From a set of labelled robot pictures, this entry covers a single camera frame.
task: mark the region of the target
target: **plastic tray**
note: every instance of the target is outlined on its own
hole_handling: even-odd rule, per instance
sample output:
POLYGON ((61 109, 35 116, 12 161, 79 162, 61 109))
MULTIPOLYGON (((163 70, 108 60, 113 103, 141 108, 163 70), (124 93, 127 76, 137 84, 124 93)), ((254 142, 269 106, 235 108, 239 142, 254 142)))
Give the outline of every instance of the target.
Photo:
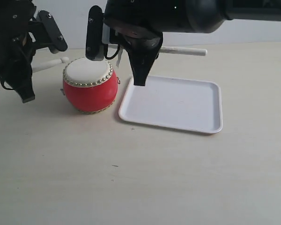
POLYGON ((213 82, 149 76, 145 87, 130 80, 119 110, 122 120, 215 134, 222 130, 220 87, 213 82))

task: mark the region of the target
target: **red drum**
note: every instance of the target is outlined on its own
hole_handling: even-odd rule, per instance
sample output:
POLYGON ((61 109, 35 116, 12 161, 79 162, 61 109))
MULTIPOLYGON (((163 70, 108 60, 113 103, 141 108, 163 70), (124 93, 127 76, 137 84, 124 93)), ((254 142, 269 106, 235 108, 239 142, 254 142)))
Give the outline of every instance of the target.
POLYGON ((64 69, 63 89, 76 109, 85 113, 98 113, 114 102, 118 92, 118 78, 111 63, 80 58, 64 69))

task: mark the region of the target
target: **drumhead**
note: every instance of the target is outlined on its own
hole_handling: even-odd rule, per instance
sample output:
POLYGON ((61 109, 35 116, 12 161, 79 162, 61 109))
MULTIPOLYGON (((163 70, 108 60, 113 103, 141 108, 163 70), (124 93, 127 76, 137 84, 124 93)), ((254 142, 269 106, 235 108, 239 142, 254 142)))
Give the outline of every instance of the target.
POLYGON ((71 62, 65 68, 64 79, 74 86, 94 86, 107 81, 112 72, 109 62, 91 61, 84 57, 71 62))

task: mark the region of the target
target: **table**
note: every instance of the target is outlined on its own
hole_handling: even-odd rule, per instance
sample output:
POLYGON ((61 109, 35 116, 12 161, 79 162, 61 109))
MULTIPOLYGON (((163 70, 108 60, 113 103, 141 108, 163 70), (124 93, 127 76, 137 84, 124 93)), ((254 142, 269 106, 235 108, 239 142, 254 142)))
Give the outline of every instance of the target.
POLYGON ((219 84, 213 136, 122 122, 126 54, 96 115, 61 94, 63 65, 34 74, 28 104, 0 87, 0 225, 281 225, 281 43, 195 47, 209 55, 161 55, 151 74, 219 84))

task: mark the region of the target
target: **tray rim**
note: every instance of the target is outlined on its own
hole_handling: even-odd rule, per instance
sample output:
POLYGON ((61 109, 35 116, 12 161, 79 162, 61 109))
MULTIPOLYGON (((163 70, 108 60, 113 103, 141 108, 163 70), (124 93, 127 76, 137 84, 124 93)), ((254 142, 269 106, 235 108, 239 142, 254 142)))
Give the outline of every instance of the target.
POLYGON ((168 76, 157 76, 157 75, 150 75, 150 77, 155 77, 155 78, 160 78, 160 79, 172 79, 172 80, 174 79, 174 80, 179 80, 179 81, 213 84, 218 89, 218 99, 219 99, 219 109, 220 109, 220 127, 216 130, 181 129, 181 128, 177 128, 177 127, 162 126, 160 124, 152 124, 152 123, 149 124, 149 123, 143 123, 143 122, 135 121, 135 120, 132 120, 132 119, 128 119, 123 114, 123 110, 124 110, 124 104, 126 103, 126 97, 128 95, 128 92, 129 92, 131 86, 133 85, 133 82, 134 82, 133 76, 130 78, 129 84, 127 86, 127 89, 125 91, 125 94, 123 96, 123 100, 121 102, 121 105, 120 105, 120 108, 119 108, 119 111, 118 111, 118 115, 121 118, 121 120, 129 122, 129 123, 139 124, 139 125, 146 125, 146 126, 159 127, 159 128, 169 128, 169 129, 173 129, 173 130, 189 131, 189 132, 195 132, 195 133, 207 134, 207 135, 214 135, 214 134, 217 134, 217 133, 219 133, 223 130, 222 90, 217 83, 211 82, 211 81, 184 79, 184 78, 176 78, 176 77, 168 77, 168 76))

